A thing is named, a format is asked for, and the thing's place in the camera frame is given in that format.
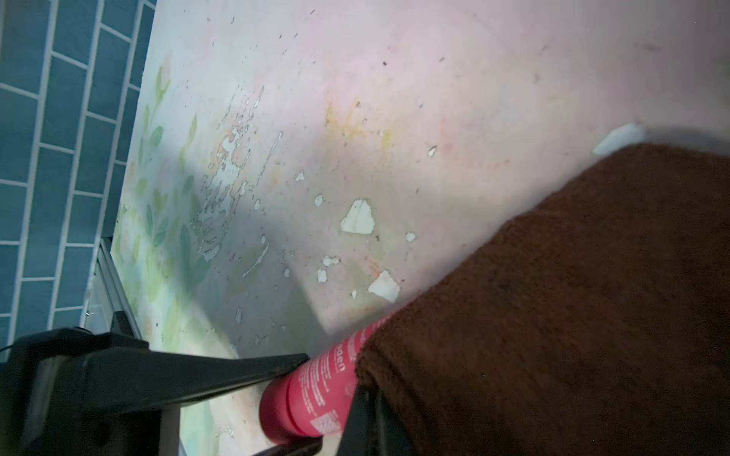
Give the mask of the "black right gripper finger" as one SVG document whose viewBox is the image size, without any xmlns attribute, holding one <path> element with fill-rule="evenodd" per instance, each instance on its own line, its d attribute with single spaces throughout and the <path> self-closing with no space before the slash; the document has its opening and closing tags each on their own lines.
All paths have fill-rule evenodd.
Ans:
<svg viewBox="0 0 730 456">
<path fill-rule="evenodd" d="M 358 385 L 337 456 L 414 456 L 411 439 L 381 389 Z"/>
</svg>

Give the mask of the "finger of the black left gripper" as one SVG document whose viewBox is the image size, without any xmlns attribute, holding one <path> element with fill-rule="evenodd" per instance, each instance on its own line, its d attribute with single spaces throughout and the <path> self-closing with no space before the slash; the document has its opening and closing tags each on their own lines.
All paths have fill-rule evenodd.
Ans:
<svg viewBox="0 0 730 456">
<path fill-rule="evenodd" d="M 182 408 L 290 374 L 307 359 L 162 353 L 82 328 L 25 336 L 1 365 L 1 452 L 176 455 Z"/>
<path fill-rule="evenodd" d="M 272 446 L 256 453 L 255 456 L 315 456 L 323 446 L 323 438 L 302 438 L 293 443 Z"/>
</svg>

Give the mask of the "red toothpaste tube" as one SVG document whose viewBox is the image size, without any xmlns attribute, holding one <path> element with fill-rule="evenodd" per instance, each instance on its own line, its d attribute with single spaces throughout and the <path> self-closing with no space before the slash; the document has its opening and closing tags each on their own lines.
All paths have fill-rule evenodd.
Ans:
<svg viewBox="0 0 730 456">
<path fill-rule="evenodd" d="M 263 433 L 277 445 L 344 431 L 353 406 L 373 420 L 374 397 L 359 390 L 357 358 L 368 339 L 391 317 L 382 317 L 331 349 L 269 384 L 260 399 Z"/>
</svg>

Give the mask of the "brown wiping cloth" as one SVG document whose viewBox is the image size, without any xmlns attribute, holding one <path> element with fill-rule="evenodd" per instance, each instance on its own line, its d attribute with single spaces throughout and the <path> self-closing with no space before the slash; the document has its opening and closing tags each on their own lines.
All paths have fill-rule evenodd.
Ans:
<svg viewBox="0 0 730 456">
<path fill-rule="evenodd" d="M 729 161 L 636 144 L 363 346 L 419 455 L 725 455 Z"/>
</svg>

